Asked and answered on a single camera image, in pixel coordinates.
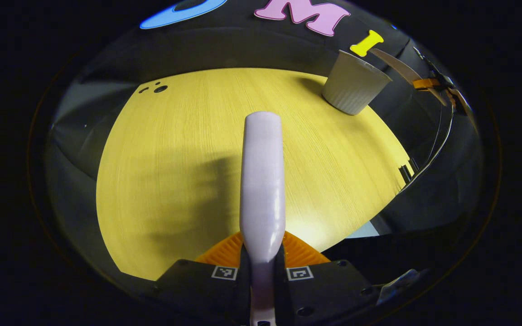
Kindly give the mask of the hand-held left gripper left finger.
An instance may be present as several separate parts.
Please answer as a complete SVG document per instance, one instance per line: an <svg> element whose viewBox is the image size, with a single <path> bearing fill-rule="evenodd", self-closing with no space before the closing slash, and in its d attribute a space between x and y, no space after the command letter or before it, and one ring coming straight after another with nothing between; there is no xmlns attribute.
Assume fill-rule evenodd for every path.
<svg viewBox="0 0 522 326"><path fill-rule="evenodd" d="M251 281L248 252L237 232L196 260L174 262L154 283L154 297L189 325L248 326Z"/></svg>

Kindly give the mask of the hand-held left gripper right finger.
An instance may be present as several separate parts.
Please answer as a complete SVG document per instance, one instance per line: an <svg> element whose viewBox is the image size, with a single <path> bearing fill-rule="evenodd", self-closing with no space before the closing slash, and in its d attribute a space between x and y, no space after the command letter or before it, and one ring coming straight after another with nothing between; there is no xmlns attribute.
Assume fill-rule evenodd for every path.
<svg viewBox="0 0 522 326"><path fill-rule="evenodd" d="M285 233L274 266L278 326L337 326L371 309L379 295L348 260L329 260Z"/></svg>

